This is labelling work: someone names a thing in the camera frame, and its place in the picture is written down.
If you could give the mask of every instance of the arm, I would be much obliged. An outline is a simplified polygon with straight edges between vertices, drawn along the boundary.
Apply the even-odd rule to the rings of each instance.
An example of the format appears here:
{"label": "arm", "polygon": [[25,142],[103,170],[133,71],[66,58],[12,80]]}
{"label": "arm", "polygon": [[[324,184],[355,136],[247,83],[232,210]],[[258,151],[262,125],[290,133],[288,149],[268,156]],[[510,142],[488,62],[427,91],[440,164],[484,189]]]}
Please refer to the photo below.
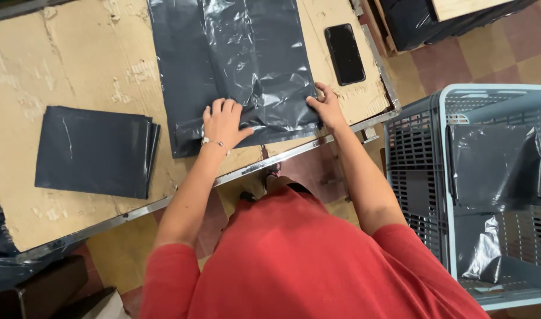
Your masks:
{"label": "arm", "polygon": [[387,179],[347,125],[338,97],[323,83],[316,83],[316,88],[323,91],[324,96],[318,100],[308,97],[306,102],[316,109],[328,132],[335,138],[361,229],[372,236],[385,225],[408,225]]}
{"label": "arm", "polygon": [[204,136],[214,142],[202,146],[190,173],[168,203],[158,226],[154,248],[168,243],[182,243],[194,248],[203,220],[205,207],[219,165],[227,149],[234,148],[245,137],[253,134],[252,128],[239,130],[239,117],[243,107],[231,99],[217,99],[203,112]]}

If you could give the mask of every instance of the black phone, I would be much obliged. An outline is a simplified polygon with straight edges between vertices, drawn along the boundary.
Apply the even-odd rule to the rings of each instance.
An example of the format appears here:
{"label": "black phone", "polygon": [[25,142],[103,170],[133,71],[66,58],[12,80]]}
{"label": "black phone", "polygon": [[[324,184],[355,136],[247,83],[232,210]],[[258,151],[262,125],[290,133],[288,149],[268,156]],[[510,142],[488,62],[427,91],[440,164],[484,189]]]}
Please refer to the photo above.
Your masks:
{"label": "black phone", "polygon": [[332,56],[338,83],[344,86],[365,80],[365,70],[349,23],[325,29],[325,40]]}

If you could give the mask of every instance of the tiled floor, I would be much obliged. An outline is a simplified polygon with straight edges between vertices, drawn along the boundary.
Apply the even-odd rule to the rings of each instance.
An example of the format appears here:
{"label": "tiled floor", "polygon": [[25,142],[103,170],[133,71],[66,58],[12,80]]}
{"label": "tiled floor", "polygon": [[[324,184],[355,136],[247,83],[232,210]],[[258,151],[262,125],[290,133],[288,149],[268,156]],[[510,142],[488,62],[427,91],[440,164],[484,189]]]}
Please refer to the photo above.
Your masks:
{"label": "tiled floor", "polygon": [[[541,84],[541,1],[460,38],[447,39],[384,61],[402,105],[450,83]],[[383,140],[380,139],[366,146],[377,165],[380,165],[379,150],[382,147]],[[358,225],[352,205],[344,201],[343,184],[321,183],[340,176],[335,161],[330,147],[320,147],[284,162],[283,173],[314,192],[331,214]],[[261,195],[263,190],[256,174],[211,192],[196,244],[200,267],[213,252],[242,190]],[[137,318],[146,258],[162,213],[143,216],[90,238],[87,245],[77,251],[86,257],[90,272],[90,283],[78,297],[103,286],[117,286],[126,310]]]}

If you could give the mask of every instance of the plastic wrap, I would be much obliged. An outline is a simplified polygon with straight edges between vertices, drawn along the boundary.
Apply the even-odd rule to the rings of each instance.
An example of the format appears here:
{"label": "plastic wrap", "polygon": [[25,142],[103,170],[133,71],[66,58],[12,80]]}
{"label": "plastic wrap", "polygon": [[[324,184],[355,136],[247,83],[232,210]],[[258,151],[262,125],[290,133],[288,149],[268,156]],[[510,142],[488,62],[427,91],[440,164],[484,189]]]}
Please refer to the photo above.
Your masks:
{"label": "plastic wrap", "polygon": [[457,221],[456,229],[461,230],[456,241],[459,276],[498,283],[502,255],[497,219],[477,215],[461,217]]}
{"label": "plastic wrap", "polygon": [[536,0],[517,0],[499,4],[460,17],[438,22],[431,0],[381,0],[391,37],[398,51],[412,50],[421,44],[432,44],[460,36],[516,13]]}
{"label": "plastic wrap", "polygon": [[295,0],[149,0],[172,156],[196,155],[217,98],[243,105],[238,146],[313,134],[319,117]]}
{"label": "plastic wrap", "polygon": [[158,135],[144,115],[48,106],[35,186],[146,199]]}
{"label": "plastic wrap", "polygon": [[16,256],[19,251],[12,242],[9,232],[5,228],[5,215],[0,206],[0,291],[12,289],[16,284],[25,281],[44,269],[50,263],[61,259],[81,246],[81,242],[71,245],[56,245],[48,249],[47,254],[24,262],[18,262]]}
{"label": "plastic wrap", "polygon": [[451,177],[459,206],[541,205],[541,149],[534,127],[449,126]]}

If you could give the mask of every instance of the table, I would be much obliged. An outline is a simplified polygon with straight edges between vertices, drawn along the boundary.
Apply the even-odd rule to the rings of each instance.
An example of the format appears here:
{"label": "table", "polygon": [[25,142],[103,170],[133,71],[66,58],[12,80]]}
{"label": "table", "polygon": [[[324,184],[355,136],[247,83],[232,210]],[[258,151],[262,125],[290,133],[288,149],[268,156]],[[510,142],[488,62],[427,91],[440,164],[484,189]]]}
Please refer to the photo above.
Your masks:
{"label": "table", "polygon": [[[349,3],[297,2],[312,75],[332,85],[353,129],[394,116],[400,106],[386,75],[383,86],[384,73],[377,67],[382,62],[373,56],[366,37],[357,33],[359,23]],[[322,34],[326,26],[347,22],[356,33],[367,80],[338,87]],[[154,57],[144,0],[78,0],[0,22],[0,105],[5,105],[0,108],[0,200],[9,233],[17,248],[25,251],[19,260],[87,238],[165,207],[170,200],[174,185],[183,180],[194,159],[170,156]],[[34,188],[33,163],[44,105],[144,113],[164,124],[150,200]],[[389,112],[364,121],[387,107]],[[267,159],[260,146],[235,149],[222,165],[216,185],[332,140],[324,132],[318,136],[314,141],[267,144],[273,155]]]}

